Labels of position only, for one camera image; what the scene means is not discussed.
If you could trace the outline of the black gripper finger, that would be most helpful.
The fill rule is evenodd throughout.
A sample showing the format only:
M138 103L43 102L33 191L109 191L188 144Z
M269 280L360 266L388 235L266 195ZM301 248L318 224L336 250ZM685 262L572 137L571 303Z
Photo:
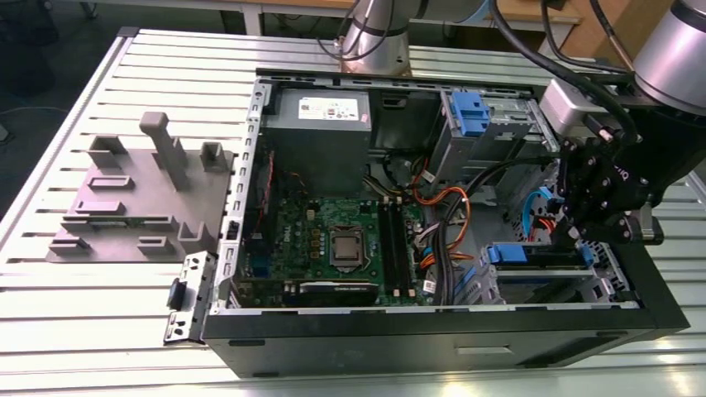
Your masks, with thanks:
M596 138L564 138L560 146L556 193L563 198L563 213L571 222L597 222L600 209L591 192L597 175Z
M575 226L581 240L608 244L660 245L663 228L652 216L651 205L628 213L611 215L604 221L591 221Z

